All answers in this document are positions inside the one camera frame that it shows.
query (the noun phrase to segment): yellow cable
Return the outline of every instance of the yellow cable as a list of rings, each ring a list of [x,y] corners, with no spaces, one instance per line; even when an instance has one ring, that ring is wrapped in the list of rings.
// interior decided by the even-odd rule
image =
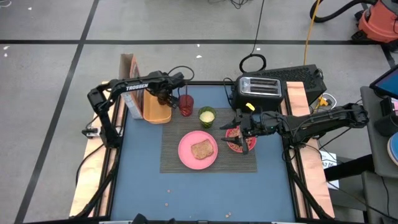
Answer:
[[[313,16],[312,16],[310,28],[309,28],[308,34],[307,34],[307,39],[306,39],[306,41],[305,41],[304,65],[307,63],[307,48],[308,48],[308,41],[310,40],[311,30],[312,30],[312,26],[313,26],[313,21],[315,20],[315,16],[317,16],[319,3],[320,3],[320,0],[317,0],[317,6],[315,6],[315,10],[314,10],[314,12],[313,12]]]

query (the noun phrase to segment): small bowl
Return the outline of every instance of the small bowl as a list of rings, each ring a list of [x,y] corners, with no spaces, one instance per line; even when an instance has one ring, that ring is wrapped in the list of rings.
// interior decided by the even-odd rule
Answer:
[[[214,119],[210,122],[204,122],[200,119],[200,115],[206,111],[209,111],[209,112],[213,113],[213,115],[214,115]],[[214,120],[216,119],[216,110],[214,110],[214,108],[212,108],[210,106],[204,106],[199,109],[198,118],[199,118],[200,124],[203,128],[210,128],[213,125]]]
[[[225,137],[228,138],[228,137],[229,137],[228,135],[229,135],[230,132],[231,132],[232,130],[234,130],[234,129],[236,129],[236,128],[226,130]],[[250,137],[250,138],[251,138],[252,140],[251,140],[251,143],[250,143],[250,146],[249,146],[249,151],[251,151],[252,149],[254,149],[254,146],[256,145],[256,142],[257,142],[257,138],[256,138],[256,137]],[[235,144],[230,143],[230,142],[227,142],[227,144],[228,144],[229,148],[232,149],[232,150],[234,150],[235,152],[243,153],[242,150],[238,150],[238,149],[234,149],[234,148],[233,148],[233,146],[234,146]]]

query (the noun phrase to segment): bread slice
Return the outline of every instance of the bread slice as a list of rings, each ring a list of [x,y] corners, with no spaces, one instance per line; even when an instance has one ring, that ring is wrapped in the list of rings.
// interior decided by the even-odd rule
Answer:
[[[191,146],[191,151],[196,159],[204,159],[206,157],[209,157],[213,154],[214,149],[213,146],[211,145],[211,142],[206,139],[203,142],[196,143]]]

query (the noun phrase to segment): orange container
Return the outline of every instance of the orange container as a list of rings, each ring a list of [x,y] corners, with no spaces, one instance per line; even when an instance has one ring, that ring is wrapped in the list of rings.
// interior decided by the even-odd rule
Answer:
[[[144,91],[144,119],[152,124],[168,123],[172,119],[172,109],[160,105],[156,96]]]

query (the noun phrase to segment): clear red cup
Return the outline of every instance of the clear red cup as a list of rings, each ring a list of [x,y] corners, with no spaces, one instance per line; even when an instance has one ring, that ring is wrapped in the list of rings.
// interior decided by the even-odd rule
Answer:
[[[193,112],[193,98],[190,95],[181,95],[179,106],[182,116],[190,116]]]

